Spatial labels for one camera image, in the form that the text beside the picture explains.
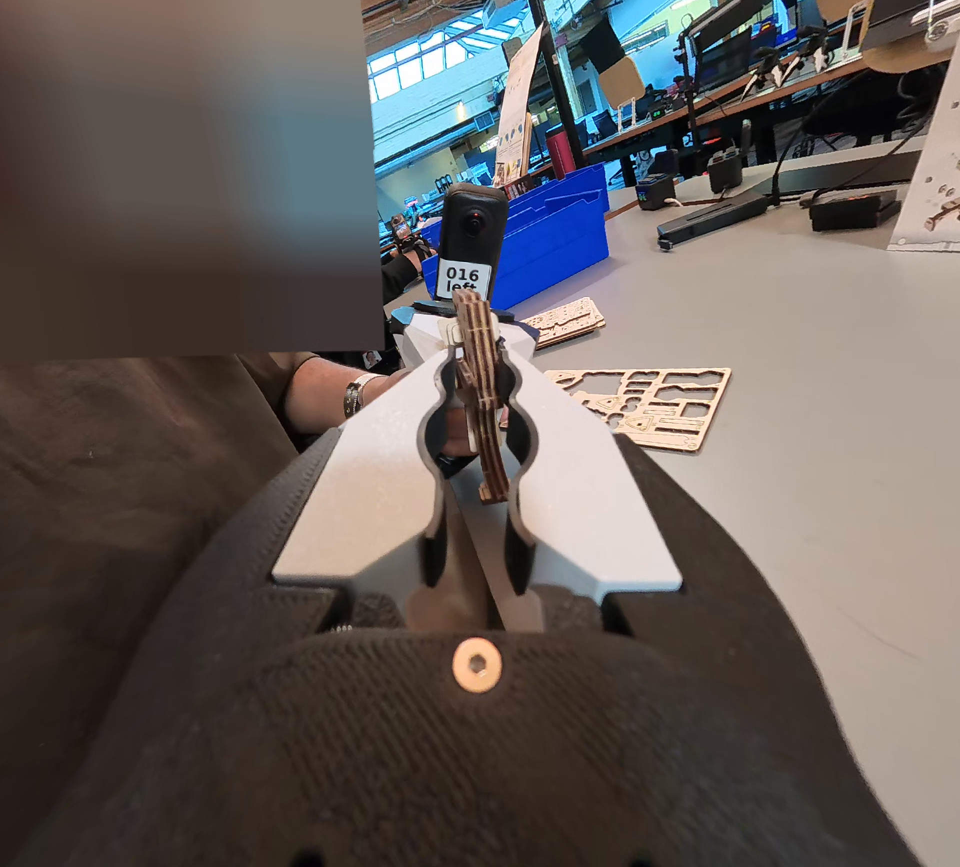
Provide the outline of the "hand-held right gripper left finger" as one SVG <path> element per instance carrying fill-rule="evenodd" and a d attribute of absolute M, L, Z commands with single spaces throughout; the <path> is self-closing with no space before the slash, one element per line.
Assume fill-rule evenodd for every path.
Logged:
<path fill-rule="evenodd" d="M 390 597 L 406 613 L 446 562 L 446 408 L 456 352 L 423 361 L 351 418 L 334 440 L 272 568 L 282 586 Z"/>

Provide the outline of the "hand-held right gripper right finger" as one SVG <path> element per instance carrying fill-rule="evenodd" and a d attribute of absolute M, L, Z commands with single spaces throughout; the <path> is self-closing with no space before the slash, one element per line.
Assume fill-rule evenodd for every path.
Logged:
<path fill-rule="evenodd" d="M 613 594 L 676 593 L 683 576 L 613 433 L 517 350 L 501 347 L 509 479 L 498 559 L 507 631 L 545 631 L 537 589 L 601 605 Z"/>

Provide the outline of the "layered wooden model assembly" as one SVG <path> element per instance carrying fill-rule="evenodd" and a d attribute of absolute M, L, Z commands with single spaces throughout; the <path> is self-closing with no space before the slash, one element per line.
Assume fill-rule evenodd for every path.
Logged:
<path fill-rule="evenodd" d="M 462 349 L 456 387 L 467 441 L 483 471 L 479 497 L 486 505 L 502 503 L 508 498 L 509 481 L 500 453 L 499 321 L 489 303 L 472 289 L 454 291 L 452 304 L 455 319 L 444 320 L 441 336 L 446 345 Z"/>

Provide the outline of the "person's left forearm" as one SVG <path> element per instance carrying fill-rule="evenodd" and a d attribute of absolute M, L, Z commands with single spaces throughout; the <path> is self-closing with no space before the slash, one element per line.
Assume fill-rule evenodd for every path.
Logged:
<path fill-rule="evenodd" d="M 364 371 L 326 358 L 312 357 L 294 373 L 284 401 L 286 420 L 295 433 L 320 435 L 342 426 L 347 385 Z"/>

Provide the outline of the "grey desk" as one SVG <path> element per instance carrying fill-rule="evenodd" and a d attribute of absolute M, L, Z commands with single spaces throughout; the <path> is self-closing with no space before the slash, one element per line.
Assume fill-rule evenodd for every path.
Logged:
<path fill-rule="evenodd" d="M 795 203 L 662 251 L 672 215 L 620 212 L 608 259 L 516 306 L 606 319 L 534 364 L 731 369 L 699 453 L 651 457 L 779 596 L 918 858 L 958 865 L 958 253 Z"/>

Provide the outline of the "stack of wooden sheets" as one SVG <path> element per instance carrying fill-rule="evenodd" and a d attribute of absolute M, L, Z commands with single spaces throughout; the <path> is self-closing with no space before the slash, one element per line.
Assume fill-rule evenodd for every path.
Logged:
<path fill-rule="evenodd" d="M 568 342 L 606 326 L 604 316 L 590 297 L 543 311 L 521 323 L 537 332 L 536 350 Z"/>

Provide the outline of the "blue plastic bin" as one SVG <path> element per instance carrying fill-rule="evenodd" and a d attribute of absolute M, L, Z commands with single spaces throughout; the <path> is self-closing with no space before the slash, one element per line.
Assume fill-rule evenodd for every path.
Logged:
<path fill-rule="evenodd" d="M 510 201 L 510 213 L 518 213 L 524 208 L 538 208 L 546 204 L 549 198 L 561 198 L 568 195 L 596 193 L 604 213 L 610 209 L 607 188 L 607 175 L 604 163 L 597 163 L 568 174 L 564 179 L 549 179 L 534 189 Z"/>
<path fill-rule="evenodd" d="M 490 304 L 510 309 L 609 256 L 607 189 L 545 197 L 510 215 Z"/>

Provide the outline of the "printed display board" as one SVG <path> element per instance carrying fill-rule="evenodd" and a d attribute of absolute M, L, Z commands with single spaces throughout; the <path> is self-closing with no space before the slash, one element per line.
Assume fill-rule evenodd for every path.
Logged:
<path fill-rule="evenodd" d="M 532 137 L 532 122 L 527 107 L 531 82 L 540 56 L 542 33 L 543 26 L 537 26 L 510 60 L 494 159 L 495 188 L 504 189 L 527 173 Z"/>

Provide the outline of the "laser-cut plywood parts sheet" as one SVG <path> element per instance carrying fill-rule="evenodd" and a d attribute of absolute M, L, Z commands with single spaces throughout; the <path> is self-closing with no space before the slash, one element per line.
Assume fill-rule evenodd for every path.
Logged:
<path fill-rule="evenodd" d="M 649 450 L 698 453 L 731 370 L 646 366 L 548 369 L 545 375 L 613 435 Z"/>

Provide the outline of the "black charger with display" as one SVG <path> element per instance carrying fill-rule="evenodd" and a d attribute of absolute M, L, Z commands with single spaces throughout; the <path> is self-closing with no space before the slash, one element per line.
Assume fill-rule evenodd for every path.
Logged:
<path fill-rule="evenodd" d="M 680 205 L 676 197 L 676 181 L 671 174 L 652 174 L 640 179 L 635 186 L 639 208 L 655 212 Z"/>

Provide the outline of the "black pole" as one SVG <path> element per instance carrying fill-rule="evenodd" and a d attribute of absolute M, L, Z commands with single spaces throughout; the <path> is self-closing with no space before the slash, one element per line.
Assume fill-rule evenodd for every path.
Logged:
<path fill-rule="evenodd" d="M 560 57 L 546 14 L 545 1 L 527 0 L 527 4 L 533 17 L 534 28 L 540 30 L 539 53 L 543 59 L 551 91 L 554 95 L 560 123 L 567 136 L 573 165 L 576 169 L 580 169 L 586 165 L 586 162 L 576 129 L 568 86 L 561 69 Z"/>

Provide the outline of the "long black device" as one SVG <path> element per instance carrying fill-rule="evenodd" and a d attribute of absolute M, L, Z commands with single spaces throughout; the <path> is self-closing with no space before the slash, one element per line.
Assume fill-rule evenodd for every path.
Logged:
<path fill-rule="evenodd" d="M 698 212 L 686 213 L 657 228 L 657 248 L 669 252 L 689 240 L 759 217 L 766 213 L 770 206 L 769 196 L 747 191 Z"/>

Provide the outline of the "flat black box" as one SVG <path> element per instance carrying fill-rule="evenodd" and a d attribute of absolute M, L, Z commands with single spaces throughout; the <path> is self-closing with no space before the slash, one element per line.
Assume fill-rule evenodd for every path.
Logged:
<path fill-rule="evenodd" d="M 815 234 L 871 230 L 883 226 L 901 209 L 897 191 L 854 193 L 844 197 L 818 197 L 808 206 Z"/>

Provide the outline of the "grey monitor base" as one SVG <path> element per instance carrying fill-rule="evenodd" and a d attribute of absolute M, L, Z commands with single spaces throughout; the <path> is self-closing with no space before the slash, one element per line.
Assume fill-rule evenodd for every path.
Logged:
<path fill-rule="evenodd" d="M 818 190 L 875 188 L 910 182 L 923 152 L 925 140 L 905 145 L 894 152 L 858 154 L 854 149 L 814 156 L 816 165 L 780 169 L 776 188 L 780 197 Z"/>

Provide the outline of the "white instruction sheet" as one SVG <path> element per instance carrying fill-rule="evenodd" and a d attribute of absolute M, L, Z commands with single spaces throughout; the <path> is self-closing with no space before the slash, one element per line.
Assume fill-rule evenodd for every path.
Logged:
<path fill-rule="evenodd" d="M 888 246 L 893 252 L 959 252 L 959 54 L 943 81 Z"/>

